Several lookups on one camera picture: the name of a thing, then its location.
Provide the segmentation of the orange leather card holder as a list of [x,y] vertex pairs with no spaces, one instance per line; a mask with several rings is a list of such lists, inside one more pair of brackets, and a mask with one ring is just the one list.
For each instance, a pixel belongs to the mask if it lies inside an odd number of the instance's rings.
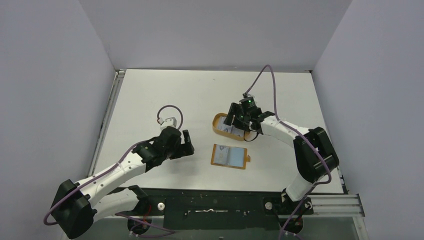
[[245,170],[251,161],[248,149],[236,146],[214,144],[210,164],[213,166]]

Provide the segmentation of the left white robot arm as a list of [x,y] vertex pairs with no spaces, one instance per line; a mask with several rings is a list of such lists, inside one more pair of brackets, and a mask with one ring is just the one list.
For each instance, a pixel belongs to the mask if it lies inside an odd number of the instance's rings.
[[163,128],[158,136],[129,147],[113,165],[85,179],[62,182],[43,222],[59,225],[69,239],[83,235],[96,221],[121,212],[141,215],[148,200],[134,185],[123,187],[128,180],[145,174],[164,161],[193,155],[195,148],[187,129]]

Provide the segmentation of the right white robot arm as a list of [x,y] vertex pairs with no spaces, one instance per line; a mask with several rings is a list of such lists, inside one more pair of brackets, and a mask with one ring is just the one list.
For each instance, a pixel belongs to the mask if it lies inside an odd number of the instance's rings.
[[231,103],[224,120],[226,125],[245,132],[273,137],[294,149],[297,175],[283,191],[282,209],[289,214],[301,207],[301,199],[316,185],[322,185],[322,178],[332,181],[331,172],[340,160],[327,132],[322,127],[300,127],[277,117],[271,111],[262,111],[252,96],[245,95],[239,102]]

